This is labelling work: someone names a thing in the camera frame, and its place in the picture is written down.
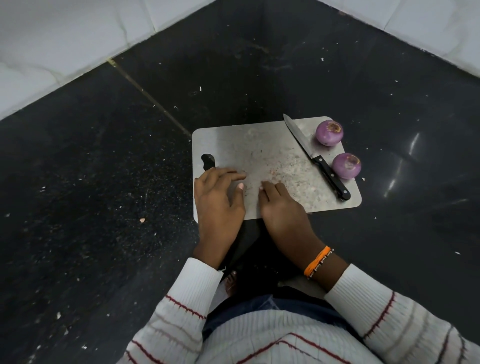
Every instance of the white sweater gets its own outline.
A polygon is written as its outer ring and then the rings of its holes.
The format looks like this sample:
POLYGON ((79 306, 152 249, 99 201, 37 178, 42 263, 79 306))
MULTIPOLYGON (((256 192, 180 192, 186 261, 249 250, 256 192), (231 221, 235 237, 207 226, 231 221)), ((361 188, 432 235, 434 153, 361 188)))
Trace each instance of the white sweater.
POLYGON ((221 278, 189 258, 119 363, 480 363, 480 348, 451 324, 354 265, 325 299, 363 343, 342 328, 278 310, 235 317, 202 343, 221 278))

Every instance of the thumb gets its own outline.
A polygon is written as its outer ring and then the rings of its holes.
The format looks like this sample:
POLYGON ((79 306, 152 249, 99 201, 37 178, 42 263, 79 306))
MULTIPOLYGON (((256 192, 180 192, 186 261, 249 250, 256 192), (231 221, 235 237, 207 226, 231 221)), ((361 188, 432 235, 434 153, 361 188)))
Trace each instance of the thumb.
POLYGON ((243 189, 245 185, 243 183, 239 183, 238 186, 235 188, 232 197, 232 207, 238 208, 241 207, 245 211, 245 205, 243 203, 243 189))

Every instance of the knife handle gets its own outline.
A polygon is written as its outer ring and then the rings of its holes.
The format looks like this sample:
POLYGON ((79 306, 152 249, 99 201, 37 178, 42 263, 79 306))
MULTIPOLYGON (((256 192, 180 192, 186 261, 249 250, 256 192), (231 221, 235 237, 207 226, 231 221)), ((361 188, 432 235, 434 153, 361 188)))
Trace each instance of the knife handle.
POLYGON ((333 172, 333 169, 331 169, 328 163, 325 162, 325 159, 322 156, 317 156, 312 158, 312 161, 318 166, 318 168, 320 168, 330 185, 337 193, 338 197, 345 201, 349 200, 351 197, 350 192, 347 190, 336 173, 333 172))

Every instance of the peeled onion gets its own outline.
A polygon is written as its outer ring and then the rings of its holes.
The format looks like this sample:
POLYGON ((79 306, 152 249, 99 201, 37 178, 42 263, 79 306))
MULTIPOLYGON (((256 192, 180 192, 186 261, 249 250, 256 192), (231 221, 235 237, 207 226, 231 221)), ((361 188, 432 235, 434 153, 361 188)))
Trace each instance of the peeled onion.
POLYGON ((361 171, 360 159, 351 153, 342 153, 336 156, 332 163, 335 173, 346 180, 358 176, 361 171))
POLYGON ((324 146, 334 146, 343 138, 342 125, 333 120, 325 120, 317 126, 315 136, 324 146))

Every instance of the wall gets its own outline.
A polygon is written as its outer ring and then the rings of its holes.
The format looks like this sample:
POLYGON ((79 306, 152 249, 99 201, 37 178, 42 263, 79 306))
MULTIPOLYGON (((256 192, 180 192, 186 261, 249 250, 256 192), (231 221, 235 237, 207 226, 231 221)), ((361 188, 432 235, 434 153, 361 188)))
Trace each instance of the wall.
POLYGON ((320 0, 480 76, 479 0, 320 0))
POLYGON ((0 0, 0 120, 213 0, 0 0))

